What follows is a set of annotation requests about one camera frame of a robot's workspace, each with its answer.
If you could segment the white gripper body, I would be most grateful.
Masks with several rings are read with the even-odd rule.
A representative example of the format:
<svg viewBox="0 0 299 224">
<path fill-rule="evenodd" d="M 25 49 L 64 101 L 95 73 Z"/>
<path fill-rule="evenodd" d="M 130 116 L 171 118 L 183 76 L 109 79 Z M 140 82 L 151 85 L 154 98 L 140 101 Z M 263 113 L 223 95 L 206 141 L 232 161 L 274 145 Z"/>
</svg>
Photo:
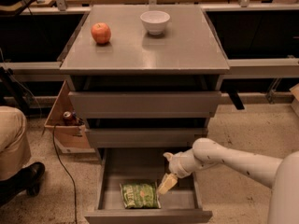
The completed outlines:
<svg viewBox="0 0 299 224">
<path fill-rule="evenodd" d="M 177 178 L 185 178 L 200 168 L 200 161 L 195 158 L 191 149 L 176 154 L 165 152 L 164 157 L 169 162 L 170 173 Z"/>
</svg>

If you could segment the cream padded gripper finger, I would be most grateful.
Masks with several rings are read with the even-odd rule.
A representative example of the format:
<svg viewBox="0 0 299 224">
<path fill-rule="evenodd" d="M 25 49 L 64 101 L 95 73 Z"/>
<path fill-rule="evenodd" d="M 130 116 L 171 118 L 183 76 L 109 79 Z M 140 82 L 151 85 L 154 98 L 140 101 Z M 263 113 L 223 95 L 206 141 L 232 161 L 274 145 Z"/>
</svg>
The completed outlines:
<svg viewBox="0 0 299 224">
<path fill-rule="evenodd" d="M 171 188 L 173 188 L 178 182 L 178 178 L 174 174 L 165 174 L 161 184 L 157 188 L 159 195 L 165 195 Z"/>
</svg>

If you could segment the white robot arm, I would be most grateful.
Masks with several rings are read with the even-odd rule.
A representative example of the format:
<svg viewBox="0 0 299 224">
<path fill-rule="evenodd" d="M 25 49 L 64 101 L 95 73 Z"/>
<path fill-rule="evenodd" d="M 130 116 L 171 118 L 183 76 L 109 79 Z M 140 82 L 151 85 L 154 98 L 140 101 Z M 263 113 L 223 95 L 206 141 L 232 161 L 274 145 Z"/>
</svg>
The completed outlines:
<svg viewBox="0 0 299 224">
<path fill-rule="evenodd" d="M 197 139 L 190 149 L 165 152 L 169 174 L 157 188 L 160 195 L 173 188 L 179 178 L 215 164 L 223 164 L 268 187 L 272 191 L 267 224 L 299 224 L 299 152 L 284 159 L 224 147 L 209 138 Z"/>
</svg>

